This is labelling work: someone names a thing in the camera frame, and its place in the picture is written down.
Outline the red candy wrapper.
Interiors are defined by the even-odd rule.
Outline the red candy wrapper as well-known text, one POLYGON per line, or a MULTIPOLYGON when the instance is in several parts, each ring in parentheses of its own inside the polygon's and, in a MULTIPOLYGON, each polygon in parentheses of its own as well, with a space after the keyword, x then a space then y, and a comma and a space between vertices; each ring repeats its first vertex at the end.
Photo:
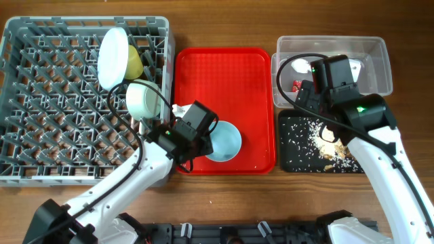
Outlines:
POLYGON ((301 89, 302 81, 294 80, 292 84, 292 92, 298 92, 301 89))

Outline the white napkin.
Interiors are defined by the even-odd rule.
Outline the white napkin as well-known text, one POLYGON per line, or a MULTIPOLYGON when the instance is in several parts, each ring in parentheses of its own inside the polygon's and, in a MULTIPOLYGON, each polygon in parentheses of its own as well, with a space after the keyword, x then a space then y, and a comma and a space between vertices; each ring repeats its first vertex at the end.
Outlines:
POLYGON ((303 58, 297 58, 294 61, 291 62, 291 67, 297 72, 302 74, 307 74, 311 72, 311 65, 310 63, 303 59, 303 58))

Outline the light blue food bowl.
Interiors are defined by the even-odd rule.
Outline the light blue food bowl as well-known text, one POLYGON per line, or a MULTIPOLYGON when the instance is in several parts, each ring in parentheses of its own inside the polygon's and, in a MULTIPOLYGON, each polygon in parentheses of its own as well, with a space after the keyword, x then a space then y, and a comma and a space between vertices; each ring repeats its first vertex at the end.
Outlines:
POLYGON ((223 163, 235 158, 241 150, 242 138, 239 130, 227 121, 217 122, 210 134, 213 152, 206 157, 214 162, 223 163))

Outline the white plastic spoon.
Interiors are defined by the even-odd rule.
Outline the white plastic spoon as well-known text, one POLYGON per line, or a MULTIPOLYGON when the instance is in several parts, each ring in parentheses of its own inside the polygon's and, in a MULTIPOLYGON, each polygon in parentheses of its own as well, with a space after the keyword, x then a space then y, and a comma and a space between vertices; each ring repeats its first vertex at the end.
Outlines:
POLYGON ((139 124, 139 128, 138 128, 138 132, 139 132, 139 134, 140 134, 140 135, 144 135, 145 128, 144 128, 142 122, 139 121, 138 124, 139 124))

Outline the pink plastic fork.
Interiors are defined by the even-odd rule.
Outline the pink plastic fork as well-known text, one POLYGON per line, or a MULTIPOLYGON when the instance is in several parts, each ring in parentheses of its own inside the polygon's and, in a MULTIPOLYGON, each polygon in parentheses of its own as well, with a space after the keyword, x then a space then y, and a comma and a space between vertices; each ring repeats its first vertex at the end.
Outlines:
POLYGON ((132 130, 134 131, 134 127, 135 127, 135 120, 134 120, 134 118, 132 117, 131 118, 131 120, 130 120, 130 127, 132 128, 132 130))

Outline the yellow plastic cup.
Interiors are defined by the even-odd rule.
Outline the yellow plastic cup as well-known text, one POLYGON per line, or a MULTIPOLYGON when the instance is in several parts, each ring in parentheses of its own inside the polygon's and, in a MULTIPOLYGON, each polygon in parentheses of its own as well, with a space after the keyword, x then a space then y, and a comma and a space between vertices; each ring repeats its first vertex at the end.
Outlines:
POLYGON ((138 50, 133 45, 128 45, 128 59, 125 70, 125 79, 134 80, 143 73, 143 64, 138 54, 138 50))

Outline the light blue plate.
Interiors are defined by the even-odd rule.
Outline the light blue plate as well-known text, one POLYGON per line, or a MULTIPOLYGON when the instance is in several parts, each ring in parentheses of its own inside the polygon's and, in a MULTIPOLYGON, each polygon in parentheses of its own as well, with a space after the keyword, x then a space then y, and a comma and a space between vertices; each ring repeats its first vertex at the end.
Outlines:
POLYGON ((125 76, 128 61, 128 40, 121 27, 110 29, 104 36, 98 54, 97 71, 101 87, 110 91, 125 76))

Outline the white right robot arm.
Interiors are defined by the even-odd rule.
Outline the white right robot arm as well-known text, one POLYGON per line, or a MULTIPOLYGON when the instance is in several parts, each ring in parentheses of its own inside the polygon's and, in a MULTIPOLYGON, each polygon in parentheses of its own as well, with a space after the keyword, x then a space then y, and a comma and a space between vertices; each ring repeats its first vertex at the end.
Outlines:
POLYGON ((313 54, 316 105, 296 108, 323 119, 368 177, 396 243, 433 242, 433 204, 409 162, 397 122, 378 94, 363 96, 346 55, 313 54))

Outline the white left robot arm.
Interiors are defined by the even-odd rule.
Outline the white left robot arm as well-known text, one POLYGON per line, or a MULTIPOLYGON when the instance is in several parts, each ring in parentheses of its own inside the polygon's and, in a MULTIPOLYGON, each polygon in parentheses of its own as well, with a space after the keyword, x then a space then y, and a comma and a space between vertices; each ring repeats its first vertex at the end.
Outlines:
POLYGON ((63 205, 53 199, 35 212, 25 243, 134 243, 139 236, 119 214, 143 191, 166 178, 173 166, 212 153, 218 115, 198 101, 152 129, 138 149, 105 179, 63 205))

